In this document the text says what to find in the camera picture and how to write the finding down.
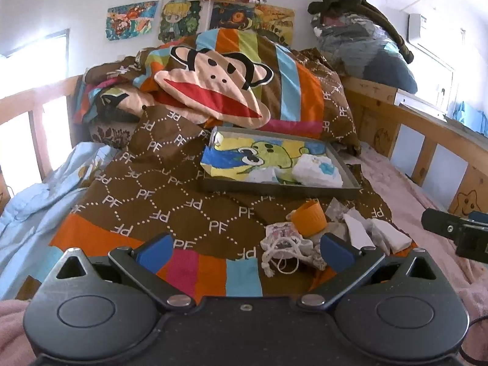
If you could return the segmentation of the grey linen drawstring pouch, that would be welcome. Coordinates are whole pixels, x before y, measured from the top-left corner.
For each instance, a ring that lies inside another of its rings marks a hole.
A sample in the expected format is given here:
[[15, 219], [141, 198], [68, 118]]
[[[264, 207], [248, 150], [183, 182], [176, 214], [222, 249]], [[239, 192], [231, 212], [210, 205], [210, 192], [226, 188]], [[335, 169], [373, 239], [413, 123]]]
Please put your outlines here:
[[309, 257], [306, 264], [324, 271], [330, 267], [336, 273], [348, 268], [354, 261], [344, 240], [346, 227], [342, 223], [332, 223], [316, 235], [305, 237], [304, 253]]

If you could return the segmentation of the pale grey cloth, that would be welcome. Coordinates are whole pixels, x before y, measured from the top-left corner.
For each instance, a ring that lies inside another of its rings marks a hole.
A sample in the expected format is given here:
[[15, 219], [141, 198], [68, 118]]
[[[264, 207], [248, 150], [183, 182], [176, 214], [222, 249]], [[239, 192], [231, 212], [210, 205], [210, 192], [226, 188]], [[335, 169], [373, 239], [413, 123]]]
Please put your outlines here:
[[347, 214], [343, 216], [343, 220], [348, 228], [349, 238], [353, 247], [356, 249], [362, 249], [367, 246], [375, 247], [371, 237], [369, 237], [359, 220]]

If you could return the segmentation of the white cloth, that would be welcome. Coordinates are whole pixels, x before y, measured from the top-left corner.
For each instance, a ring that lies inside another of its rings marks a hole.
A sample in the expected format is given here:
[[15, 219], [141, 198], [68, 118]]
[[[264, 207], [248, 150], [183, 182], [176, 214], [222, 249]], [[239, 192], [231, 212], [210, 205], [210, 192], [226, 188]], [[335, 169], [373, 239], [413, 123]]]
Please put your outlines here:
[[373, 218], [371, 220], [372, 231], [379, 234], [389, 249], [395, 254], [401, 252], [412, 244], [412, 239], [397, 230], [388, 221]]

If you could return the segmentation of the clear small plastic bag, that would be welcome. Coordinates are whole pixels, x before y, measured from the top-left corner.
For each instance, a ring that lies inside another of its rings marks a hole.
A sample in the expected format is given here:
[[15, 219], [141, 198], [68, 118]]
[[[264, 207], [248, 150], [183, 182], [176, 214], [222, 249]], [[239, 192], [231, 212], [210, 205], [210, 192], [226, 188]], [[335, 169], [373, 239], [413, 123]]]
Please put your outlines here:
[[330, 221], [342, 222], [344, 221], [344, 216], [354, 208], [354, 205], [344, 205], [334, 197], [327, 206], [325, 215]]

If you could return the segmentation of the orange knit sleeve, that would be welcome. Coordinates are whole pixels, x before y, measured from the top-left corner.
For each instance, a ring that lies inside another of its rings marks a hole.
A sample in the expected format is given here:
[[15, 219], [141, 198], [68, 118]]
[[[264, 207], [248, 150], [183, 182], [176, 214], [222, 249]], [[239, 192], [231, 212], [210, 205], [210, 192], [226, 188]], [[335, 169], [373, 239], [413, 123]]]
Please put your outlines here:
[[308, 200], [298, 209], [290, 212], [286, 220], [292, 222], [303, 237], [316, 235], [328, 225], [322, 206], [316, 199]]

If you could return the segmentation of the cartoon print drawstring pouch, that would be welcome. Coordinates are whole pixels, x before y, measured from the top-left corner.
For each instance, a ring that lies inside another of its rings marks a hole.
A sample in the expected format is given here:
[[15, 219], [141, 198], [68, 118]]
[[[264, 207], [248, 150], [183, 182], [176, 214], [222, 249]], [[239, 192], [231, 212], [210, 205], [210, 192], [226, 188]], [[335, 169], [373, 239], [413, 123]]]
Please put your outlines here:
[[266, 226], [265, 237], [260, 241], [263, 250], [260, 266], [268, 278], [276, 272], [294, 274], [301, 263], [324, 271], [327, 263], [320, 254], [317, 240], [303, 237], [292, 222]]

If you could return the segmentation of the pink bed sheet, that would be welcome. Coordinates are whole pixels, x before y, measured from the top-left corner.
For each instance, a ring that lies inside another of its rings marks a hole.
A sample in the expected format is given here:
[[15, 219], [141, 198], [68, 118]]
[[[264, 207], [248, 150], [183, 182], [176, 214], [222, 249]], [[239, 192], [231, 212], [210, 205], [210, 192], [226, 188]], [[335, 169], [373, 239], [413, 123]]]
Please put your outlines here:
[[343, 335], [388, 364], [486, 364], [486, 224], [438, 210], [372, 148], [346, 165], [357, 186], [344, 218], [366, 258], [335, 312]]

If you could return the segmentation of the light blue blanket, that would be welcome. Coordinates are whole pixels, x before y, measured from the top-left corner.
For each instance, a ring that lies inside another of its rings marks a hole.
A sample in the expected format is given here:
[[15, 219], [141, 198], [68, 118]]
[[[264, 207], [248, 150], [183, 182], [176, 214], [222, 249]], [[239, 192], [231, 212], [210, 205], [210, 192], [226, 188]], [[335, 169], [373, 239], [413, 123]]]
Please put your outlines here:
[[82, 142], [44, 183], [19, 192], [1, 215], [1, 299], [20, 293], [33, 278], [43, 282], [63, 251], [50, 246], [62, 222], [117, 154], [110, 145]]

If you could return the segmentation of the colourful cartoon cloth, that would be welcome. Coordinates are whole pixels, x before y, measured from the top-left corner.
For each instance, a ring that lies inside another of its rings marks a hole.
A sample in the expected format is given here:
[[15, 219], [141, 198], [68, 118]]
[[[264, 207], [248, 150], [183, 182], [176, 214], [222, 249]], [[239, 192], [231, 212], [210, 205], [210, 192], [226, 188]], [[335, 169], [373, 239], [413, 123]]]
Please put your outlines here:
[[325, 155], [326, 146], [319, 141], [216, 131], [204, 149], [200, 165], [215, 178], [295, 184], [292, 169], [304, 154]]

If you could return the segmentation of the grey shallow tray box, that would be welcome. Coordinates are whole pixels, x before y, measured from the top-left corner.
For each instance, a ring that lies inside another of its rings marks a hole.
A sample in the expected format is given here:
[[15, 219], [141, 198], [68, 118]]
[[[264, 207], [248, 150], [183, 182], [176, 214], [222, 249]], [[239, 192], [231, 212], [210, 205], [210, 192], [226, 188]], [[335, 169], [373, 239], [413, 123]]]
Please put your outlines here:
[[331, 144], [293, 135], [216, 127], [200, 165], [212, 192], [352, 199], [361, 190]]

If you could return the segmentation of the brown striped monkey quilt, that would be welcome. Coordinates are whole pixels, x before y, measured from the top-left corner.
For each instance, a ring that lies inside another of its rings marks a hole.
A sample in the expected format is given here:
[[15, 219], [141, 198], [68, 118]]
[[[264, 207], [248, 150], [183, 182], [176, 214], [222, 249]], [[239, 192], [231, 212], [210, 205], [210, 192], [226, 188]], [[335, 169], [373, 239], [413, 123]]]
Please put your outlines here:
[[267, 277], [260, 265], [266, 226], [283, 222], [304, 195], [205, 192], [208, 166], [244, 178], [257, 169], [291, 169], [309, 151], [266, 141], [208, 149], [219, 124], [337, 142], [359, 155], [342, 82], [315, 49], [288, 50], [252, 31], [214, 29], [94, 67], [155, 98], [128, 145], [89, 186], [49, 245], [51, 261], [70, 248], [88, 257], [136, 248], [167, 234], [169, 261], [153, 254], [159, 278], [195, 300], [204, 296], [286, 296], [334, 276], [297, 262]]

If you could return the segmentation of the plastic wrapped bedding bundle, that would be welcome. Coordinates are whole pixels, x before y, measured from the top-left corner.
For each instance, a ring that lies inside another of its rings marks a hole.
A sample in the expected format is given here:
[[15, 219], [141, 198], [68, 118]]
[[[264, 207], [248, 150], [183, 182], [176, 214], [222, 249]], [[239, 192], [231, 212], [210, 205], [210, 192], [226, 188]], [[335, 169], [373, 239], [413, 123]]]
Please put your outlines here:
[[368, 17], [355, 13], [337, 17], [316, 14], [311, 26], [318, 49], [337, 73], [417, 93], [414, 74], [400, 48]]

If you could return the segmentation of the yellow dinosaur poster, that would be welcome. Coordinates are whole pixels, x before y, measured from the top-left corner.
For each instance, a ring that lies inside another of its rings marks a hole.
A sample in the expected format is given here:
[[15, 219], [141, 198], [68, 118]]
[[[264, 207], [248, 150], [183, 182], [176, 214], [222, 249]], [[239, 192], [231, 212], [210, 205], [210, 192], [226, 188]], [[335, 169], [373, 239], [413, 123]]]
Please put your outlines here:
[[291, 46], [294, 36], [294, 10], [257, 4], [254, 8], [255, 31], [283, 46]]

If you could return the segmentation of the wooden bed rail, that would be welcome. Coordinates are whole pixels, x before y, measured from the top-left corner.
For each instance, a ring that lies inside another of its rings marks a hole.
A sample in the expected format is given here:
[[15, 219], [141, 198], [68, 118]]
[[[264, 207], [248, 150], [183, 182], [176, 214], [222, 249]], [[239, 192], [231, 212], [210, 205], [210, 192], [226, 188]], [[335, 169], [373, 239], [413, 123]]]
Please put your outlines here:
[[458, 216], [487, 211], [487, 139], [448, 121], [422, 99], [384, 84], [343, 78], [358, 136]]

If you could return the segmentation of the wooden headboard rail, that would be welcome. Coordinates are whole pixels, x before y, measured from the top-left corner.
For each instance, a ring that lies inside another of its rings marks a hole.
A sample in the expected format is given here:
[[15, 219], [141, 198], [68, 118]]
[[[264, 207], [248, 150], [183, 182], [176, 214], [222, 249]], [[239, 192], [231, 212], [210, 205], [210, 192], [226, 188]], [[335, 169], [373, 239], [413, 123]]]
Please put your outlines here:
[[73, 76], [1, 100], [1, 207], [42, 183], [76, 144], [71, 113], [82, 77]]

